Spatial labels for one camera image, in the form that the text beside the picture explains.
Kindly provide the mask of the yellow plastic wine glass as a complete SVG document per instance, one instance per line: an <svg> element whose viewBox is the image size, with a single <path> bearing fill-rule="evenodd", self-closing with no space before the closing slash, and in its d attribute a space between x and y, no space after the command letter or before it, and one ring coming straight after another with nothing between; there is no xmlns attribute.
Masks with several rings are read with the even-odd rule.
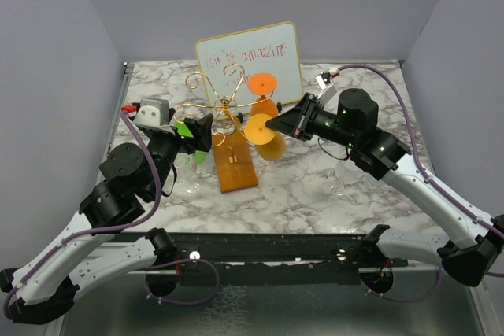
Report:
<svg viewBox="0 0 504 336"><path fill-rule="evenodd" d="M265 113L253 115L245 126L245 136L252 142L259 155L267 161L278 161L285 152L284 137L277 131L266 127L272 117Z"/></svg>

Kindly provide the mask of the green plastic wine glass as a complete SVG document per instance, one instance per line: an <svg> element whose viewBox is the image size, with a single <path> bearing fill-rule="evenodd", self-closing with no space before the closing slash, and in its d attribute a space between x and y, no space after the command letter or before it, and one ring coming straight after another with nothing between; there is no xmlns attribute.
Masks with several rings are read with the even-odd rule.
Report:
<svg viewBox="0 0 504 336"><path fill-rule="evenodd" d="M200 121L177 121L175 128L183 137L183 150L194 155L196 165L201 165L211 148L211 130Z"/></svg>

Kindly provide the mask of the orange plastic wine glass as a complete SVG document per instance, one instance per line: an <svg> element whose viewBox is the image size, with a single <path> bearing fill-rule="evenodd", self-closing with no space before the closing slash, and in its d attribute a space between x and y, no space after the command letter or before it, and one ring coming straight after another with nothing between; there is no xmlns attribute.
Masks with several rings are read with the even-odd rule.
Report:
<svg viewBox="0 0 504 336"><path fill-rule="evenodd" d="M276 77L270 73L257 73L250 77L247 84L248 90L258 96L251 106L250 114L266 114L275 117L279 114L276 103L272 100L272 94L276 90Z"/></svg>

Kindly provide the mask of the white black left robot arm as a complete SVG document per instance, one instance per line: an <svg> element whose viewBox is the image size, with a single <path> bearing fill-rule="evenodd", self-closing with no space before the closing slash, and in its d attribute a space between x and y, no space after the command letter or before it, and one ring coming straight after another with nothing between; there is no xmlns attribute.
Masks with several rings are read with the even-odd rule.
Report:
<svg viewBox="0 0 504 336"><path fill-rule="evenodd" d="M120 117L135 142L112 149L99 169L104 179L80 203L64 230L32 261L1 272L7 297L5 317L21 324L43 325L68 312L78 297L110 279L137 269L176 265L178 252L168 232L153 228L131 245L107 257L89 254L122 231L151 218L176 176L179 153L209 151L213 116L185 119L191 136L170 124L174 109L138 105L136 115Z"/></svg>

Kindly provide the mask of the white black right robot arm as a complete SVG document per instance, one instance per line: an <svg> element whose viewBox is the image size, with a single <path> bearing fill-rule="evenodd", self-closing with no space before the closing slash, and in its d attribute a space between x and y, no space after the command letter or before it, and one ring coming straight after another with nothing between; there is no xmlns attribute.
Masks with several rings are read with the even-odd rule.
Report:
<svg viewBox="0 0 504 336"><path fill-rule="evenodd" d="M375 227L361 248L363 260L379 266L388 258L439 266L459 283L475 287L503 251L503 218L460 210L461 196L431 174L423 175L410 148L377 126L379 106L362 89L344 90L336 113L305 94L292 109L266 121L267 128L306 141L313 136L350 150L350 160L409 198L441 228L440 234L408 234Z"/></svg>

